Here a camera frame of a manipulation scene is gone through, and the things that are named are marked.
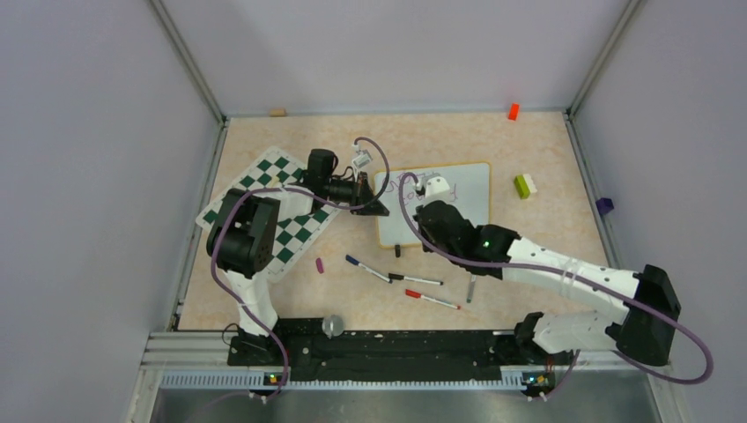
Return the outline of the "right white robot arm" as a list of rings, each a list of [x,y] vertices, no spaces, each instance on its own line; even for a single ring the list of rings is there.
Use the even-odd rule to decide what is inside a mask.
[[[516,350],[528,363],[567,350],[616,350],[644,365],[668,363],[674,328],[629,303],[634,299],[676,321],[681,304],[664,269],[648,264],[626,271],[574,259],[503,226],[475,226],[440,200],[418,206],[413,219],[427,241],[424,251],[438,249],[469,273],[542,287],[590,308],[528,314],[514,329]]]

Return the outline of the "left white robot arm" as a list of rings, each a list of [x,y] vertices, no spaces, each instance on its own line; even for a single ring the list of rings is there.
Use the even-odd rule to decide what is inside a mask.
[[[204,218],[211,229],[207,253],[220,284],[239,303],[233,346],[247,348],[262,364],[277,361],[283,350],[270,332],[278,317],[269,281],[281,278],[343,207],[353,215],[389,215],[366,173],[347,167],[337,174],[338,163],[326,149],[313,149],[304,168],[283,155],[263,159]]]

